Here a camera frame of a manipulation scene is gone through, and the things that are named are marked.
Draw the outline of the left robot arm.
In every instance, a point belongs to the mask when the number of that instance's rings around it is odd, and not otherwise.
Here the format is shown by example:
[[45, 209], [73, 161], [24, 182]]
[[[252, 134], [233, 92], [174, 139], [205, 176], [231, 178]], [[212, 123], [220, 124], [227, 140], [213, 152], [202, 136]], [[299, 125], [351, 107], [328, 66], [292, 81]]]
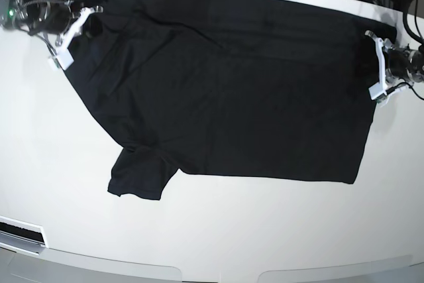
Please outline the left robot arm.
[[384, 81], [388, 85], [403, 80], [408, 84], [423, 82], [423, 31], [418, 23], [419, 0], [406, 0], [402, 7], [402, 27], [411, 40], [416, 41], [416, 49], [396, 46], [388, 40], [384, 45]]

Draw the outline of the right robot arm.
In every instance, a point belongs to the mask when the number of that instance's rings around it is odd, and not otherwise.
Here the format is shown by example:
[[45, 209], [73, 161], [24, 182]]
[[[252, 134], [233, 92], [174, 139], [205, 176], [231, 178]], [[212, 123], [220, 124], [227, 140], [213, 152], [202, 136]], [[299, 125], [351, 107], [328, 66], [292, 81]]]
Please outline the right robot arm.
[[88, 17], [101, 13], [99, 5], [88, 7], [84, 0], [1, 0], [1, 28], [35, 36], [57, 48], [83, 32]]

